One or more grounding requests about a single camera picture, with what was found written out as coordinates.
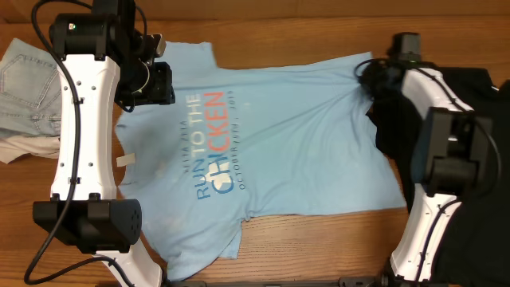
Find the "light blue printed t-shirt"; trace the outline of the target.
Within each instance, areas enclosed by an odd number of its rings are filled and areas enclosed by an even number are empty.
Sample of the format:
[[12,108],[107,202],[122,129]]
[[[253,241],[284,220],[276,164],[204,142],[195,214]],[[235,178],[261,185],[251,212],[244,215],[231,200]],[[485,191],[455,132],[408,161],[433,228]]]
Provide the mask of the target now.
[[404,206],[355,79],[370,58],[231,70],[208,42],[167,45],[175,102],[124,113],[116,136],[135,158],[120,191],[170,281],[235,258],[251,218]]

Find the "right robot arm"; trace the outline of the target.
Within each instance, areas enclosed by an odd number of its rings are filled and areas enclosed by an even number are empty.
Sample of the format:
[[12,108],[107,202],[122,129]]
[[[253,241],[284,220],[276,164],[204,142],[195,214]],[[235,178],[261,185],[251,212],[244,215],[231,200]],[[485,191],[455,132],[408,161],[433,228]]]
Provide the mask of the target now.
[[393,36],[384,58],[365,60],[355,77],[373,104],[376,145],[398,168],[409,218],[376,277],[348,277],[342,286],[437,286],[441,241],[461,204],[493,191],[503,160],[494,120],[474,98],[500,99],[486,69],[440,67],[422,58],[421,37]]

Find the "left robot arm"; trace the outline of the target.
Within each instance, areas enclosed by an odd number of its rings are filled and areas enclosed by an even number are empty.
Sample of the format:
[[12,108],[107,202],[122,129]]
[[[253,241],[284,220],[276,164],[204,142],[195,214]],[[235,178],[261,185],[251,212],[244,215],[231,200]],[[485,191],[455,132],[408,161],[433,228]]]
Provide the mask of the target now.
[[105,264],[122,286],[165,286],[163,268],[141,239],[142,211],[119,199],[112,168],[113,109],[175,102],[163,37],[137,30],[133,1],[95,1],[59,14],[40,40],[57,63],[61,135],[57,171],[33,220],[49,240]]

